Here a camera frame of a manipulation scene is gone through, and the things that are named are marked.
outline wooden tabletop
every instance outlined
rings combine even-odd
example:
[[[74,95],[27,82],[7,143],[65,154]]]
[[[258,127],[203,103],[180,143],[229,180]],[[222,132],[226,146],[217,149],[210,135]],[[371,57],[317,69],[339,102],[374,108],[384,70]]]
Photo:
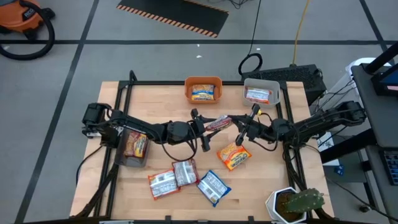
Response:
[[[117,82],[103,82],[98,102],[114,105]],[[310,116],[303,85],[300,82],[288,82],[290,104],[294,121],[300,121]],[[188,121],[190,111],[197,108],[198,112],[207,118],[217,118],[221,114],[249,114],[250,107],[243,106],[242,86],[224,86],[223,96],[215,105],[192,105],[185,99],[182,85],[135,85],[132,88],[129,115],[149,123],[164,123],[172,121]],[[281,95],[281,105],[286,118],[285,104]],[[263,110],[277,117],[276,109]],[[266,116],[260,120],[265,125],[270,121]],[[257,145],[244,141],[243,146],[252,154],[248,160],[229,171],[217,158],[216,151],[233,142],[238,135],[236,127],[223,130],[211,139],[211,150],[203,152],[198,142],[198,152],[195,156],[200,177],[210,169],[232,188],[232,191],[220,200],[216,208],[205,198],[196,185],[182,187],[177,194],[172,194],[154,200],[150,193],[148,175],[157,174],[172,168],[172,160],[167,157],[162,147],[150,145],[149,157],[144,168],[120,166],[116,193],[114,198],[112,219],[130,220],[164,220],[171,215],[173,220],[247,220],[253,215],[257,221],[270,220],[265,201],[270,194],[289,186],[285,162],[282,160],[282,144],[274,152],[261,149]],[[98,148],[98,138],[89,139],[85,156]],[[308,143],[316,147],[315,141]],[[186,158],[192,151],[186,144],[176,146],[165,145],[171,155]],[[324,193],[323,209],[333,216],[328,187],[323,173],[319,153],[310,148],[301,149],[302,163],[308,187],[315,187]],[[81,168],[79,183],[76,187],[70,214],[76,215],[87,204],[100,181],[105,149],[88,159]],[[104,193],[101,214],[104,214],[108,190]]]

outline potted plant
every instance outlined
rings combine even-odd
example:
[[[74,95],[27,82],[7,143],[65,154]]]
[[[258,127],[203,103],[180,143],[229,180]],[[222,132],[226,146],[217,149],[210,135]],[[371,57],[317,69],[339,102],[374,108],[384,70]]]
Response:
[[[307,219],[307,212],[321,208],[325,203],[317,189],[297,193],[292,187],[277,190],[266,201],[268,213],[273,220],[294,224]]]

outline black hose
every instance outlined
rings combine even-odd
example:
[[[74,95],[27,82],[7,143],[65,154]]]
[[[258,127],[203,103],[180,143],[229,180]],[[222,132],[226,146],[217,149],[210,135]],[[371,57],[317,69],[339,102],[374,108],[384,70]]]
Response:
[[[36,6],[35,4],[28,2],[28,1],[24,1],[24,0],[20,0],[19,4],[22,7],[28,7],[28,8],[33,9],[43,19],[44,24],[47,26],[47,29],[49,30],[49,40],[47,41],[45,46],[40,51],[32,53],[32,54],[26,54],[26,55],[12,54],[10,52],[5,51],[1,45],[0,45],[0,54],[7,58],[14,59],[14,60],[37,59],[37,58],[42,57],[45,54],[47,54],[51,50],[52,46],[54,45],[54,41],[55,41],[54,27],[52,26],[50,19],[45,15],[44,11],[39,6]]]

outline black and yellow striped mat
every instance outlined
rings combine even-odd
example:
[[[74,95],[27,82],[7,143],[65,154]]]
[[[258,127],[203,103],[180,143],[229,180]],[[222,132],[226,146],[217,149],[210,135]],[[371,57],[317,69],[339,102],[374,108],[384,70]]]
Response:
[[[228,17],[225,10],[189,0],[122,0],[117,8],[214,38]]]

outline food wrapper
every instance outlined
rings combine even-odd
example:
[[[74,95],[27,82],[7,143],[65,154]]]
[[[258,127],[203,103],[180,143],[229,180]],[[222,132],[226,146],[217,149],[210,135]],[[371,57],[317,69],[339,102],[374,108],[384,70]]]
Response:
[[[161,174],[148,176],[150,191],[155,200],[159,197],[178,192],[180,188],[177,186],[174,171],[172,169]]]
[[[198,188],[213,204],[213,207],[216,207],[220,199],[231,191],[231,188],[225,185],[212,170],[209,170],[200,180]]]
[[[232,125],[232,119],[226,115],[221,115],[206,127],[206,131],[218,131],[226,129]]]
[[[246,99],[252,103],[265,103],[269,104],[269,97],[272,94],[270,90],[262,90],[259,88],[247,87]]]
[[[199,182],[195,160],[173,162],[174,174],[179,187]]]
[[[126,143],[124,155],[127,157],[143,158],[148,138],[145,134],[131,131]]]
[[[233,142],[224,149],[219,150],[217,156],[229,170],[233,170],[240,163],[251,157],[251,154],[243,146],[236,146],[235,142]]]
[[[214,100],[214,85],[193,85],[192,100]]]

